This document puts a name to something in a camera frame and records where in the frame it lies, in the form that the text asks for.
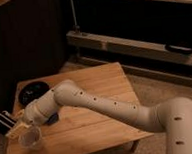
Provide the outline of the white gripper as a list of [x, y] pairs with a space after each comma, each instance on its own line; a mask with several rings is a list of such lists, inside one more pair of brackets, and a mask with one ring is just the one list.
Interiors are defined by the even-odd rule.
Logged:
[[[29, 125], [39, 125], [41, 122], [38, 110], [34, 104], [29, 104], [26, 108], [21, 109], [19, 112], [13, 114], [12, 118], [15, 120], [22, 119], [22, 121]], [[29, 126], [24, 123], [16, 125], [8, 131], [6, 137], [11, 139], [17, 138], [26, 132], [28, 128]]]

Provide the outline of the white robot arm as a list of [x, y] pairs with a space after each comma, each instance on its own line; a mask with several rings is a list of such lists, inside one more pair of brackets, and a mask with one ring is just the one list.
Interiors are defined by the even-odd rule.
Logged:
[[145, 107], [94, 96], [72, 80], [58, 83], [29, 103], [7, 132], [7, 137], [20, 137], [30, 127], [45, 124], [63, 106], [87, 108], [148, 133], [163, 132], [166, 134], [166, 154], [192, 154], [192, 99], [175, 97]]

